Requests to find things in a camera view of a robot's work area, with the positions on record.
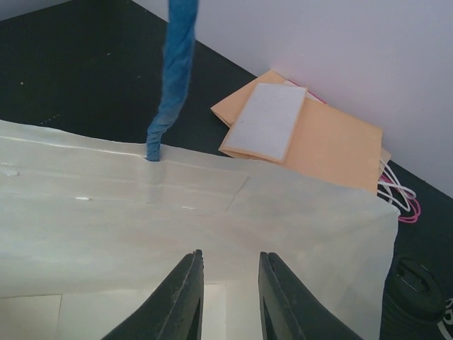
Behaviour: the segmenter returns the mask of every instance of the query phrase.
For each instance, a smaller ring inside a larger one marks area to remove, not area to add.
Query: white paper sheet
[[[101,340],[135,312],[153,291],[63,294],[55,340]]]
[[[60,295],[0,299],[0,339],[53,340]]]
[[[283,163],[305,95],[303,87],[256,84],[222,148]]]
[[[144,151],[0,122],[0,163],[17,172],[0,173],[0,297],[149,289],[201,249],[206,284],[255,292],[257,305],[226,294],[226,329],[241,329],[234,315],[259,310],[259,253],[274,251],[336,317],[378,339],[395,208],[261,161],[164,147],[156,164]],[[259,339],[253,329],[226,339]]]

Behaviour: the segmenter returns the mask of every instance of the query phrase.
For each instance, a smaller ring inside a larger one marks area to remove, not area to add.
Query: black surface
[[[360,340],[334,317],[275,253],[260,254],[263,340]]]
[[[203,258],[187,254],[143,305],[103,340],[201,340]]]
[[[0,119],[144,142],[164,33],[162,20],[128,0],[73,0],[0,22]],[[164,143],[220,154],[227,127],[210,107],[253,78],[197,44],[188,102]],[[453,200],[392,166],[422,206],[416,225],[400,225],[395,250],[427,266],[453,298]],[[431,332],[408,339],[443,339]]]

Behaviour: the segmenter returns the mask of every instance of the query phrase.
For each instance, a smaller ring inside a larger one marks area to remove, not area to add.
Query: paper bag
[[[99,339],[193,249],[205,262],[203,339],[262,339],[260,251],[278,253],[339,320],[378,339],[398,213],[375,195],[174,147],[151,163],[144,145],[7,122],[0,145],[0,301],[57,296],[26,301],[52,310],[43,322],[56,339]],[[124,306],[125,296],[135,302]],[[101,330],[90,329],[96,310],[113,318]],[[28,323],[15,318],[11,334]]]
[[[231,127],[253,93],[256,84],[259,83],[296,86],[274,71],[269,71],[214,105],[212,111]],[[379,159],[384,162],[383,164],[390,160],[390,153],[385,149],[380,148],[378,155],[381,130],[328,106],[322,108],[314,103],[309,105],[312,101],[323,103],[312,93],[308,93],[307,98],[310,101],[306,101],[306,106],[309,106],[310,109],[305,107],[301,115],[309,116],[309,122],[314,125],[307,126],[306,120],[298,122],[296,132],[294,132],[297,141],[294,144],[303,146],[303,149],[293,145],[291,159],[288,159],[288,163],[284,165],[308,176],[344,186],[366,188],[375,193],[377,179],[382,174]],[[321,114],[315,115],[314,111],[321,111]],[[345,137],[352,136],[357,138],[351,139],[349,142],[345,141]],[[331,137],[338,142],[327,146],[326,137]],[[255,154],[226,149],[223,144],[220,151],[234,158],[266,159],[257,157]],[[359,157],[360,161],[352,160],[351,155]]]

